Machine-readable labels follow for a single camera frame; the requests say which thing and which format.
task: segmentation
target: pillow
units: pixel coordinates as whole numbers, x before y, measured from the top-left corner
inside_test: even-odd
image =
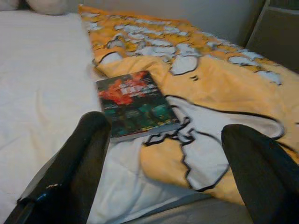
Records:
[[[41,14],[61,15],[67,11],[67,0],[26,0],[26,2]]]
[[[0,11],[16,10],[19,0],[0,0]]]

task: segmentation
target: green book cover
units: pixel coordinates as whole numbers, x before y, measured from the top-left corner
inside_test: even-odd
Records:
[[[148,71],[97,82],[112,139],[128,140],[179,127],[179,120]]]

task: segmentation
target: yellow blanket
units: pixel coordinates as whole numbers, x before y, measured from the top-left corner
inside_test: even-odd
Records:
[[[149,70],[181,121],[143,138],[144,173],[242,203],[221,148],[221,130],[240,123],[278,139],[298,162],[299,77],[187,21],[79,6],[97,69],[108,77]]]

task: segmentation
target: bedding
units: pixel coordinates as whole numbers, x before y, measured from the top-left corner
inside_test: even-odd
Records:
[[[149,70],[181,127],[115,145],[140,151],[147,177],[243,204],[221,147],[227,124],[278,140],[298,163],[299,77],[193,27],[79,6],[97,70],[108,77]]]
[[[0,12],[0,223],[65,143],[100,108],[77,14]],[[127,143],[138,145],[140,142]],[[146,177],[139,149],[110,145],[88,223],[122,223],[195,192]]]

